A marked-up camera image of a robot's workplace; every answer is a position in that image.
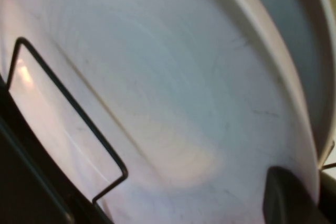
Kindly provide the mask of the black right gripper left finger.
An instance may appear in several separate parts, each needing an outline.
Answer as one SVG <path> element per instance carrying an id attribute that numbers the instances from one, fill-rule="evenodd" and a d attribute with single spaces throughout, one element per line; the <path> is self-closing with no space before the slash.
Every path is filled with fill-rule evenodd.
<path id="1" fill-rule="evenodd" d="M 267 171 L 263 215 L 265 223 L 327 223 L 302 182 L 280 166 Z"/>

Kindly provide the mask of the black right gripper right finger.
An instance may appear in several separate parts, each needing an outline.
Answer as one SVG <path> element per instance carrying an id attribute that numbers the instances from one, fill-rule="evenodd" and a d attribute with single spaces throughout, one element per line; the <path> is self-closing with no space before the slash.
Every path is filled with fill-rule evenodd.
<path id="1" fill-rule="evenodd" d="M 331 223 L 335 223 L 335 179 L 328 174 L 321 174 L 320 182 L 320 210 Z"/>

